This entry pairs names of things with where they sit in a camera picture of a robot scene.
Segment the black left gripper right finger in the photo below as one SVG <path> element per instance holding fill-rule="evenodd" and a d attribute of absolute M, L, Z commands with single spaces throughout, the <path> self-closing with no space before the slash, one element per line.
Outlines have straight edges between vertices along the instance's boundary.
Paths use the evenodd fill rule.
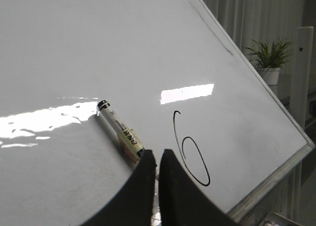
<path fill-rule="evenodd" d="M 159 207 L 163 226 L 237 226 L 194 184 L 173 150 L 160 161 Z"/>

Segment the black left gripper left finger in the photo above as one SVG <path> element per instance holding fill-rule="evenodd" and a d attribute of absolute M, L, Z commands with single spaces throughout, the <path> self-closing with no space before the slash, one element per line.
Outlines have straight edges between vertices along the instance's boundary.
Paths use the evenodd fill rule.
<path fill-rule="evenodd" d="M 145 150 L 136 169 L 118 193 L 84 226 L 149 226 L 153 213 L 156 161 Z"/>

